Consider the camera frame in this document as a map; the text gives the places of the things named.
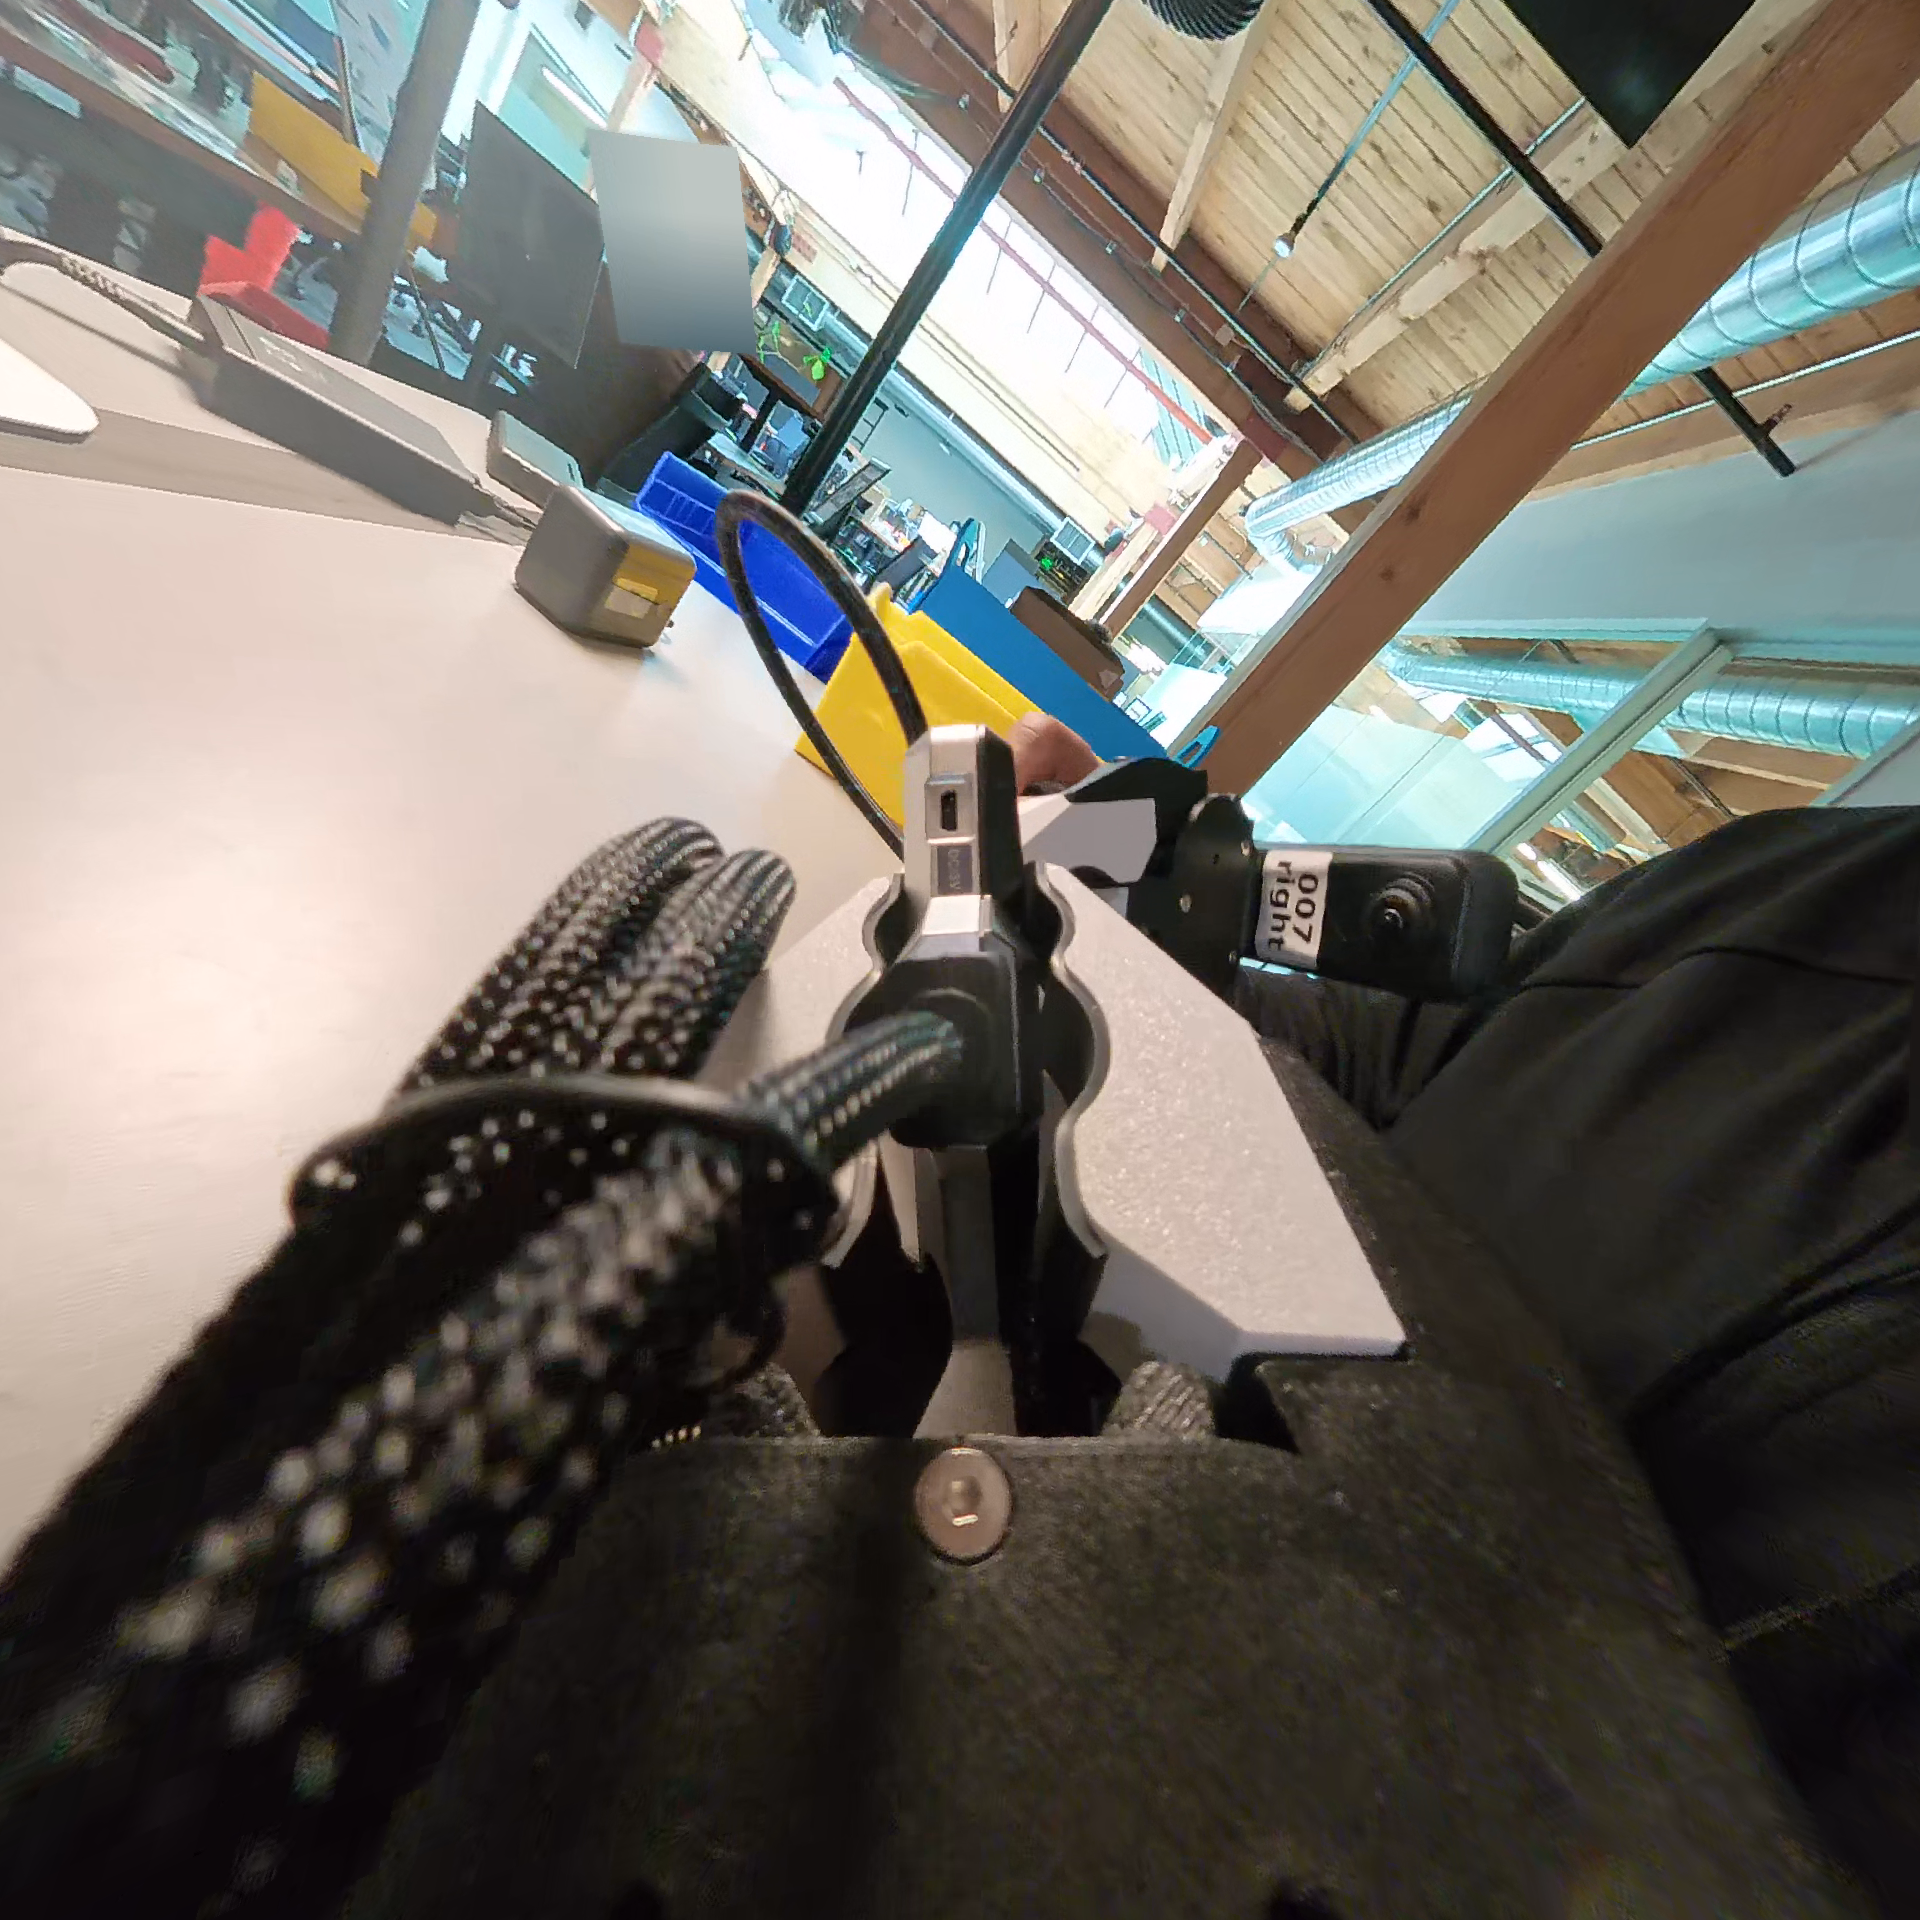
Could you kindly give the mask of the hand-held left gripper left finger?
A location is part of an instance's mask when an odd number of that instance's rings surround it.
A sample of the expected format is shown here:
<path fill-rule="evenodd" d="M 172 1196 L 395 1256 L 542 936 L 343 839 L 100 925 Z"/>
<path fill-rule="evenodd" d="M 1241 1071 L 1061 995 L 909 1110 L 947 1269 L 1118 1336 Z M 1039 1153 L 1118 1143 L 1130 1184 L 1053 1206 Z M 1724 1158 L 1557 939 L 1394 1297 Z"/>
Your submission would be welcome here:
<path fill-rule="evenodd" d="M 867 930 L 893 895 L 895 879 L 867 879 L 817 928 L 780 948 L 714 1043 L 706 1092 L 735 1095 L 751 1078 L 817 1053 L 844 1027 L 854 1000 L 875 979 Z M 860 1148 L 834 1175 L 834 1201 L 838 1217 L 830 1223 L 826 1262 L 804 1262 L 780 1278 L 787 1332 L 774 1361 L 804 1393 L 822 1393 L 830 1365 L 844 1350 L 830 1278 L 854 1256 L 867 1219 L 893 1211 L 880 1147 Z"/>

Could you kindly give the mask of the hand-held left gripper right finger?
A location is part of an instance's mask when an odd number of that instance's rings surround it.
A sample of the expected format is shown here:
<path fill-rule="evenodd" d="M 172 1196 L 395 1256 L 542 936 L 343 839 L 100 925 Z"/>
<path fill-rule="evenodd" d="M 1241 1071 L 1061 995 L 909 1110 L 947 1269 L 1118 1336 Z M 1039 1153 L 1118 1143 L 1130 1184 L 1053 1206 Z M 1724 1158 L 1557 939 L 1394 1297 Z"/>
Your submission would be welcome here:
<path fill-rule="evenodd" d="M 1227 1381 L 1252 1357 L 1394 1361 L 1385 1301 L 1253 1027 L 1061 866 L 1056 1191 L 1091 1278 L 1066 1323 L 1115 1371 Z"/>

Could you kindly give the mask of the black hdmi switch box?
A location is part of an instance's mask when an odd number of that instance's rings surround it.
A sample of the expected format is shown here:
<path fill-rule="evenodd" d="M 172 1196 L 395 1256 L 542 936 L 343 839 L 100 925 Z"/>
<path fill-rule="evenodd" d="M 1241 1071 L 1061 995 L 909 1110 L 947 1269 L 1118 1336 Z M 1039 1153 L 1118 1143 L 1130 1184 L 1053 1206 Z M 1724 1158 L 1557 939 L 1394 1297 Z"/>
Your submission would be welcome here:
<path fill-rule="evenodd" d="M 913 762 L 830 1043 L 697 1088 L 793 875 L 662 819 L 298 1172 L 4 1576 L 4 1916 L 335 1916 L 627 1452 L 774 1357 L 841 1165 L 1036 1121 L 1012 758 L 957 730 Z"/>

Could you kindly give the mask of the yellow storage bin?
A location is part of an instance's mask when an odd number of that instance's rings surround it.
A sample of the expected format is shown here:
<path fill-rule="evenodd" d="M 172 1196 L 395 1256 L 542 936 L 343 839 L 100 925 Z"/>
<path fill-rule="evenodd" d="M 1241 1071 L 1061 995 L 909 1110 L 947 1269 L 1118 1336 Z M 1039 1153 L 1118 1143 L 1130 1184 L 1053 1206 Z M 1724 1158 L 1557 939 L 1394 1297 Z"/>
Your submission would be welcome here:
<path fill-rule="evenodd" d="M 974 660 L 931 617 L 904 612 L 893 588 L 874 588 L 867 608 L 895 643 L 931 723 L 984 723 L 1009 738 L 1021 716 L 1039 712 L 1036 703 Z M 848 638 L 813 712 L 854 779 L 900 826 L 909 748 L 875 665 L 858 638 Z"/>
<path fill-rule="evenodd" d="M 366 226 L 383 165 L 266 69 L 251 74 L 240 153 L 309 216 L 321 216 L 323 229 L 355 238 Z"/>

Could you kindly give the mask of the blue storage bin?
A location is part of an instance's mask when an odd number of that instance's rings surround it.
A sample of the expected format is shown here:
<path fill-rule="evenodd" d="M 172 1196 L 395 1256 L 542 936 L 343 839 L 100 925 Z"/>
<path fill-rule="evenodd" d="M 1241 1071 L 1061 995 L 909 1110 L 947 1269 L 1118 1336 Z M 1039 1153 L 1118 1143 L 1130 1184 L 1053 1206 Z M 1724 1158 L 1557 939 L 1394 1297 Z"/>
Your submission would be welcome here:
<path fill-rule="evenodd" d="M 636 510 L 671 530 L 692 552 L 706 592 L 731 604 L 716 552 L 721 494 L 725 488 L 710 470 L 662 451 L 636 494 Z M 813 680 L 830 680 L 854 643 L 854 626 L 830 592 L 761 525 L 740 534 L 740 557 L 774 647 Z"/>

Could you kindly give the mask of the person's right forearm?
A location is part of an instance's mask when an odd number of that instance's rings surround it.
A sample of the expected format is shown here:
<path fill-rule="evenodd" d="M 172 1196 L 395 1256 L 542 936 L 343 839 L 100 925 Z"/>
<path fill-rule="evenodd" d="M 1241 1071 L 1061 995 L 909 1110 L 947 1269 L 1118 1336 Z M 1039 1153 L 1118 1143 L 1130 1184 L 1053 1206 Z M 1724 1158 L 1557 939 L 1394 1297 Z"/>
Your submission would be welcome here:
<path fill-rule="evenodd" d="M 1305 1058 L 1366 1124 L 1415 1114 L 1513 1121 L 1535 1069 L 1613 1000 L 1588 982 L 1502 979 L 1467 1000 L 1404 997 L 1319 974 L 1241 967 L 1235 1008 Z"/>

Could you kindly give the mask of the large dark blue bin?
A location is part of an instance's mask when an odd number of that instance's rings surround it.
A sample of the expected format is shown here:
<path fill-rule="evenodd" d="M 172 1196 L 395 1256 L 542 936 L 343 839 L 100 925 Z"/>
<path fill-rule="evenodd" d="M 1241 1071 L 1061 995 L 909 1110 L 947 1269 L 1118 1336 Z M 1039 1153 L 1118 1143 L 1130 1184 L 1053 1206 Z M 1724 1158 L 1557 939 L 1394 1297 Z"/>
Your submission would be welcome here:
<path fill-rule="evenodd" d="M 953 643 L 1021 690 L 1036 709 L 1079 732 L 1100 758 L 1170 757 L 1153 732 L 1100 693 L 1066 660 L 1034 636 L 980 579 L 944 571 L 919 600 Z"/>

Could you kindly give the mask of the person's black clothing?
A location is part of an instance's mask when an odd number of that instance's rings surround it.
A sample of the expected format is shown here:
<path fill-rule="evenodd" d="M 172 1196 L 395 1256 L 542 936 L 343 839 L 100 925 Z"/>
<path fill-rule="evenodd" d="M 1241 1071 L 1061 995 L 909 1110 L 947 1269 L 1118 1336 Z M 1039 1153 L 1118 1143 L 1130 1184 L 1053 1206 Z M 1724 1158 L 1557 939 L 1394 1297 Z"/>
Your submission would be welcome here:
<path fill-rule="evenodd" d="M 1918 808 L 1766 809 L 1407 1027 L 1385 1121 L 1623 1430 L 1829 1855 L 1918 1916 Z"/>

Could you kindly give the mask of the small grey charger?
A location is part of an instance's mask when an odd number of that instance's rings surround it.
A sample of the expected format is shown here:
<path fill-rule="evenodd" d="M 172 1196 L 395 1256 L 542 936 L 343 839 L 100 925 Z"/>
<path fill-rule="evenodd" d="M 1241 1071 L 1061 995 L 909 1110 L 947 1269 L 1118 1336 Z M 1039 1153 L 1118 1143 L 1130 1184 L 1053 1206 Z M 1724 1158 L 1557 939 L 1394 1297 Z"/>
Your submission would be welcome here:
<path fill-rule="evenodd" d="M 495 414 L 486 427 L 486 478 L 544 510 L 557 492 L 581 492 L 581 465 L 516 414 Z"/>

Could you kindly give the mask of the black metal pole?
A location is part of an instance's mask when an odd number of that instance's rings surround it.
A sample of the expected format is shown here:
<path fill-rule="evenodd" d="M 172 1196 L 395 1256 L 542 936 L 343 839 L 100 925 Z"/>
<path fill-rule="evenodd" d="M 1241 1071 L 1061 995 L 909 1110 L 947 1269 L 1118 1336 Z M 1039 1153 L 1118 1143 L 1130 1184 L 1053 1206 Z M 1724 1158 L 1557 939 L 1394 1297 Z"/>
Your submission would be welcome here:
<path fill-rule="evenodd" d="M 922 325 L 931 301 L 947 286 L 957 255 L 974 238 L 980 216 L 999 204 L 1004 178 L 1015 173 L 1034 133 L 1039 133 L 1045 112 L 1056 104 L 1065 94 L 1066 74 L 1091 47 L 1095 30 L 1104 26 L 1106 12 L 1115 5 L 1070 5 L 1065 25 L 1049 35 L 1039 61 L 1034 74 L 1015 87 L 1009 112 L 1002 117 L 984 155 L 974 165 L 971 178 L 947 205 L 944 226 L 935 229 L 928 255 L 917 262 L 917 273 L 900 287 L 900 301 L 888 308 L 880 331 L 874 335 L 867 352 L 844 378 L 841 392 L 834 396 L 826 421 L 817 425 L 817 436 L 806 444 L 804 460 L 790 466 L 787 488 L 783 488 L 783 505 L 790 514 L 804 514 L 813 494 L 822 492 L 834 460 L 841 447 L 854 439 L 858 421 L 880 392 L 884 378 L 895 370 L 900 352 Z"/>

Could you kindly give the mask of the black power adapter brick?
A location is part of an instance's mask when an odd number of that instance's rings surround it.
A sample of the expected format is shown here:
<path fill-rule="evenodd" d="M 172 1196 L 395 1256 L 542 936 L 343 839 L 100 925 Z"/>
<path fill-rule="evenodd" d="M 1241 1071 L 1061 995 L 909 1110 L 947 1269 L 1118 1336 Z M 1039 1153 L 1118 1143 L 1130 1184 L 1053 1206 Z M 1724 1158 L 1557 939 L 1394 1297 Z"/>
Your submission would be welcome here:
<path fill-rule="evenodd" d="M 4 229 L 4 270 L 51 270 L 129 310 L 182 352 L 187 381 L 204 407 L 375 494 L 457 525 L 509 514 L 457 447 L 400 407 L 378 396 L 321 352 L 246 321 L 222 301 L 196 301 L 179 321 L 113 281 L 98 262 L 42 238 Z"/>

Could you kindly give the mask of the black monitor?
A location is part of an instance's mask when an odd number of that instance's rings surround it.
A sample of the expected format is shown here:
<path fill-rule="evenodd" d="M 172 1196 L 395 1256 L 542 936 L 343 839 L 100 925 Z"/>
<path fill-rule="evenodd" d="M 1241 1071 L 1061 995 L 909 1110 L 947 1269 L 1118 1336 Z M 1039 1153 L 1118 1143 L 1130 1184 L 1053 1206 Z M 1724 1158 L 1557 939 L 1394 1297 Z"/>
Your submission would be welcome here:
<path fill-rule="evenodd" d="M 477 104 L 451 240 L 451 305 L 508 344 L 581 365 L 603 281 L 587 191 Z"/>

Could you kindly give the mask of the red storage bin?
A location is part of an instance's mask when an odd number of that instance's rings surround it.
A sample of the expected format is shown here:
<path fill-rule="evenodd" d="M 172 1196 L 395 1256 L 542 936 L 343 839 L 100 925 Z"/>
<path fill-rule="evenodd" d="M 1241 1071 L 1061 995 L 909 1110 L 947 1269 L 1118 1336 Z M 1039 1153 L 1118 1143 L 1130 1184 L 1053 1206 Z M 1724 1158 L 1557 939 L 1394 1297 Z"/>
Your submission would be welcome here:
<path fill-rule="evenodd" d="M 300 221 L 274 204 L 253 205 L 240 240 L 205 233 L 198 295 L 220 287 L 274 291 L 277 277 L 300 240 Z"/>

